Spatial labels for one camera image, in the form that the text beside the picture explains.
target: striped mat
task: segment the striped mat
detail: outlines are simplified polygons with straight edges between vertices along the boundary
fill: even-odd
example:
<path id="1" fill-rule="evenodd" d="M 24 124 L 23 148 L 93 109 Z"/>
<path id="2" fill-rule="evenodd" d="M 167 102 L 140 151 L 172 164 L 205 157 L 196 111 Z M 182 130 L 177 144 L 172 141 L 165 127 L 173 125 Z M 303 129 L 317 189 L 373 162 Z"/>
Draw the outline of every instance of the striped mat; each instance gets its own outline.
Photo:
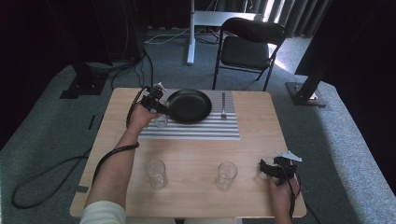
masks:
<path id="1" fill-rule="evenodd" d="M 166 99 L 176 90 L 167 90 L 162 98 Z M 212 111 L 209 116 L 194 124 L 177 123 L 171 118 L 168 125 L 158 128 L 152 121 L 139 135 L 142 139 L 191 139 L 191 140 L 239 140 L 239 129 L 236 114 L 233 108 L 233 96 L 230 91 L 225 91 L 225 111 L 227 119 L 221 118 L 223 91 L 202 91 L 212 102 Z"/>

